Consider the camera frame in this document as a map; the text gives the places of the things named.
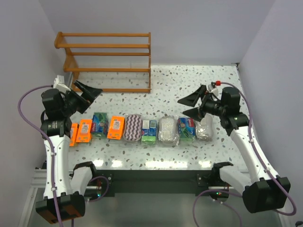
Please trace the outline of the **orange sponge box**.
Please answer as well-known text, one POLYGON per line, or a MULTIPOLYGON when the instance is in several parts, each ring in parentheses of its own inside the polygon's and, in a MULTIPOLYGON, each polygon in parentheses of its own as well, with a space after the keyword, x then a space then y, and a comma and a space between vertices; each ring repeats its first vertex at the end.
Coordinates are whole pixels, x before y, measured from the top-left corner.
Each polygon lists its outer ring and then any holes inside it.
POLYGON ((110 140, 120 140, 124 133, 125 118, 122 116, 112 116, 107 138, 110 140))
POLYGON ((79 124, 78 123, 72 123, 71 125, 71 139, 70 139, 70 147, 74 147, 76 144, 76 138, 78 134, 79 124))
POLYGON ((90 143, 92 139, 91 135, 92 119, 80 120, 80 126, 78 129, 76 142, 77 143, 90 143))

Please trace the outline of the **purple wavy striped sponge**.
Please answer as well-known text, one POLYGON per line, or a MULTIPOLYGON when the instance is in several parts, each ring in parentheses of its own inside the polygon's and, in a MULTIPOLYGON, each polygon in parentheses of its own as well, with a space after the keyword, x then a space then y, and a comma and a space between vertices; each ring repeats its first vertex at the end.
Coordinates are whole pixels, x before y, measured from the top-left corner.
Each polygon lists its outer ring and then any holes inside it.
POLYGON ((137 142, 142 137, 143 119, 139 114, 128 115, 125 119, 124 140, 128 142, 137 142))

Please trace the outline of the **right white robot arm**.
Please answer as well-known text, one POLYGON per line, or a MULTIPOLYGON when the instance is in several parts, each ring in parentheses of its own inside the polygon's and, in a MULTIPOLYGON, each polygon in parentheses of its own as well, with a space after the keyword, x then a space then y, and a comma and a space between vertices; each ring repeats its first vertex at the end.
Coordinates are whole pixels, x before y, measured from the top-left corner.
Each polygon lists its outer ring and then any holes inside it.
POLYGON ((249 176, 237 171, 229 162, 215 164, 212 178, 231 185, 242 197, 250 213, 278 210, 284 207, 291 184, 267 160, 251 128, 251 120, 240 111, 241 92, 234 86, 225 87, 217 98, 205 85, 178 100, 189 106, 183 114, 196 121, 206 114, 218 116, 221 126, 235 143, 249 171, 249 176))

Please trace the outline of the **blue label green sponge pack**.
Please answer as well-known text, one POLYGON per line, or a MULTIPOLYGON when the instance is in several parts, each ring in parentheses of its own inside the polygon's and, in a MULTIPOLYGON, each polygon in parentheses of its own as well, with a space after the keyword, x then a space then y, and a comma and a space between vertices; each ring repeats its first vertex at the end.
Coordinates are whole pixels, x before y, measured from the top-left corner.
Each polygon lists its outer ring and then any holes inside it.
POLYGON ((154 145, 157 139, 157 121, 143 120, 142 124, 142 144, 154 145))

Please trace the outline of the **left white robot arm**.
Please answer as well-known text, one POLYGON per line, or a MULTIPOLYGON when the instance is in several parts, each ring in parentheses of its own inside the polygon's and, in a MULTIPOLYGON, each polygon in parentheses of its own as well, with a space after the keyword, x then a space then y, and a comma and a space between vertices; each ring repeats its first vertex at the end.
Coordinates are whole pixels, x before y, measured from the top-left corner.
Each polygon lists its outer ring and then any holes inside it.
POLYGON ((69 174, 71 116, 76 112, 84 113, 103 90, 79 81, 74 85, 82 91, 81 95, 69 88, 62 91, 56 85, 41 94, 47 116, 40 128, 46 150, 46 184, 42 201, 36 203, 36 211, 50 224, 84 216, 85 190, 96 177, 91 161, 77 164, 69 174))

